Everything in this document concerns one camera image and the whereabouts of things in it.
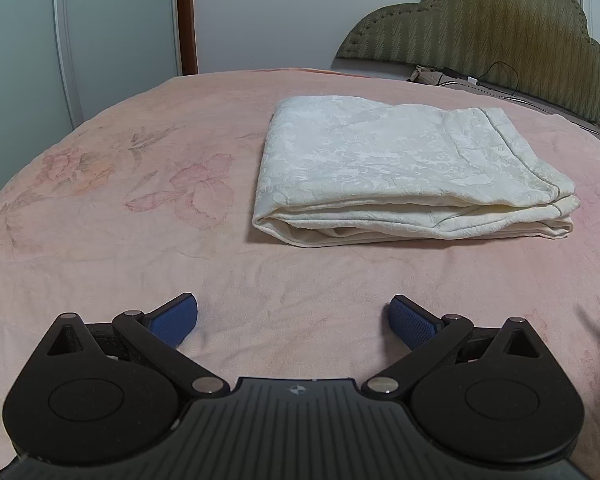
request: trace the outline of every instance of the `wooden door frame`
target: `wooden door frame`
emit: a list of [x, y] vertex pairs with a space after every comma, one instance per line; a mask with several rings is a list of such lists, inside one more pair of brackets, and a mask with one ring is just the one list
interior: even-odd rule
[[178, 6], [178, 36], [182, 75], [198, 73], [196, 53], [196, 27], [193, 17], [193, 0], [176, 0]]

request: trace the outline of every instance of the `green upholstered headboard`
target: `green upholstered headboard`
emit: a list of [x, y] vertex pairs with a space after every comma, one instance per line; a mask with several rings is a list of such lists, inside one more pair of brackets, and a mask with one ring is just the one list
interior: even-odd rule
[[422, 0], [384, 7], [356, 25], [336, 56], [483, 75], [600, 124], [600, 45], [589, 37], [576, 0]]

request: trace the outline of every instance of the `pink bedsheet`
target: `pink bedsheet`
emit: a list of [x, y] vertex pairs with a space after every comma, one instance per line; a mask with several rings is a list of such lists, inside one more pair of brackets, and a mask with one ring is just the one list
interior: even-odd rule
[[[276, 101], [357, 95], [503, 108], [576, 183], [564, 240], [285, 245], [251, 227]], [[309, 71], [176, 78], [80, 126], [0, 192], [0, 410], [55, 317], [111, 320], [183, 291], [200, 317], [181, 350], [216, 373], [358, 380], [406, 349], [381, 319], [394, 294], [478, 326], [527, 317], [582, 395], [574, 460], [600, 479], [600, 142], [546, 116], [447, 88]], [[0, 420], [0, 467], [13, 455]]]

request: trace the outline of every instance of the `folded blanket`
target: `folded blanket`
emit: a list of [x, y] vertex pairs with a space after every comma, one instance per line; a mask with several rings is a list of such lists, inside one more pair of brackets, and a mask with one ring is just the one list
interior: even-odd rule
[[580, 202], [500, 108], [359, 97], [278, 103], [253, 225], [300, 247], [405, 238], [563, 238]]

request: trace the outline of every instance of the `silver screw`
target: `silver screw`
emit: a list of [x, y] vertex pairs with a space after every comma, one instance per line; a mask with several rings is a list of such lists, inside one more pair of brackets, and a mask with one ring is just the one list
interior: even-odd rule
[[201, 394], [214, 394], [222, 389], [224, 383], [217, 377], [199, 377], [191, 386]]
[[366, 382], [370, 390], [379, 394], [390, 394], [398, 389], [398, 381], [391, 377], [374, 377]]

